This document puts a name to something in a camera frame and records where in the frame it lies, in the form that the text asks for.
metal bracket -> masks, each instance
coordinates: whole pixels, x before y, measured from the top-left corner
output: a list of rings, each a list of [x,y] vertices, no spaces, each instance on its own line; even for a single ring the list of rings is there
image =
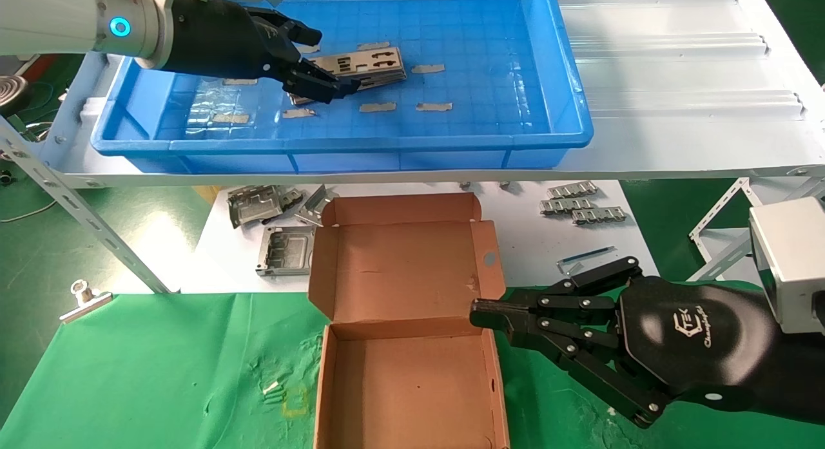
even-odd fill
[[[255,272],[260,276],[309,275],[313,227],[266,227]]]
[[[593,208],[595,206],[586,198],[540,200],[539,202],[539,214],[542,215],[571,214],[573,211]]]
[[[622,222],[627,215],[618,205],[612,207],[595,207],[586,211],[573,211],[572,223],[575,225],[598,224],[601,222]]]
[[[306,203],[295,213],[295,217],[307,224],[322,226],[321,212],[336,197],[338,197],[338,193],[327,190],[324,185],[321,185],[312,196],[307,198]]]
[[[106,225],[106,222],[88,205],[86,200],[67,187],[59,176],[43,164],[37,156],[32,155],[23,137],[2,117],[0,117],[0,139],[5,143],[3,144],[4,150],[6,146],[9,147],[8,152],[14,158],[14,162],[49,193],[62,208],[66,209],[74,220],[80,223],[80,226],[94,235],[97,241],[100,241],[118,260],[123,262],[124,266],[135,273],[150,290],[155,293],[173,292],[130,249],[129,245],[115,231],[112,231],[109,225]]]
[[[599,191],[598,187],[590,180],[584,182],[568,183],[560,187],[552,187],[547,190],[547,196],[551,200],[563,198],[578,198],[580,196],[592,195]]]

blue plastic tray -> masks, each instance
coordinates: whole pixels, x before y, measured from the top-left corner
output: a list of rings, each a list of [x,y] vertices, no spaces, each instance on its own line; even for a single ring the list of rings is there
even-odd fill
[[[280,82],[224,85],[126,59],[92,146],[149,173],[348,173],[548,168],[592,138],[557,0],[289,0],[277,8],[324,33],[312,56],[389,41],[409,78],[313,103],[317,117],[284,119],[292,105]],[[419,64],[446,70],[411,73]],[[359,112],[368,102],[398,108]],[[453,109],[416,111],[419,102]],[[214,114],[249,120],[219,124]]]

green cloth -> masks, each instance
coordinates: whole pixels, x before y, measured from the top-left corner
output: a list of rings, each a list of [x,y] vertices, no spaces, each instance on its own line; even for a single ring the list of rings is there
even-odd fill
[[[118,296],[61,326],[0,448],[310,449],[326,323],[305,294]],[[825,441],[825,426],[685,403],[642,431],[539,353],[497,340],[513,449]]]

green floor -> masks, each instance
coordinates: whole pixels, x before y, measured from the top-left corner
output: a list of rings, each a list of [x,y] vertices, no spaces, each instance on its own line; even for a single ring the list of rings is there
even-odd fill
[[[819,82],[825,82],[825,44],[819,32],[825,24],[825,12],[822,12],[825,0],[769,2],[802,58]],[[61,59],[45,80],[60,91],[78,64],[77,57]],[[24,120],[48,119],[53,115],[58,102],[51,99],[44,104],[47,94],[45,90],[39,99],[35,96],[33,105],[44,106],[27,111]],[[50,202],[13,164],[0,162],[0,168],[8,168],[20,178],[11,187],[0,188],[0,220]],[[686,235],[731,181],[622,183],[634,218],[664,278],[684,280],[701,266],[701,257]],[[191,252],[209,211],[209,206],[191,188],[96,190],[85,191],[83,196],[127,241],[137,244],[150,262],[174,261]],[[745,199],[734,202],[713,226],[744,226],[747,208]],[[6,420],[56,331],[57,317],[73,306],[68,286],[78,278],[100,287],[136,284],[120,262],[59,207],[26,220],[0,224],[0,337],[3,338],[0,341],[0,423]],[[781,421],[765,423],[763,419],[746,419],[742,428],[746,428],[748,422],[780,431],[795,428],[783,426]],[[713,435],[723,433],[723,428],[717,428]],[[713,446],[703,435],[695,437],[699,446]]]

white table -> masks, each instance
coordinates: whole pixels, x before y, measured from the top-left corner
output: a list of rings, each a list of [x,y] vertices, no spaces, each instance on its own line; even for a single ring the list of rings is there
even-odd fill
[[[633,218],[619,182],[595,181],[598,194],[590,196],[600,207],[620,205],[628,214],[625,222],[575,226],[569,216],[539,215],[539,201],[547,199],[547,188],[566,182],[513,182],[509,191],[495,182],[472,183],[471,191],[481,202],[482,218],[496,223],[507,287],[551,285],[563,278],[556,261],[567,256],[616,246],[616,251],[581,262],[593,268],[622,256],[635,256],[648,275],[657,275],[639,226]],[[312,193],[317,186],[300,185]],[[341,196],[384,196],[422,193],[460,193],[458,183],[381,183],[335,185]],[[198,241],[182,287],[185,293],[301,292],[307,290],[308,276],[261,278],[255,273],[263,225],[233,229],[229,222],[227,191],[218,194]],[[270,225],[302,225],[294,217],[275,220]]]

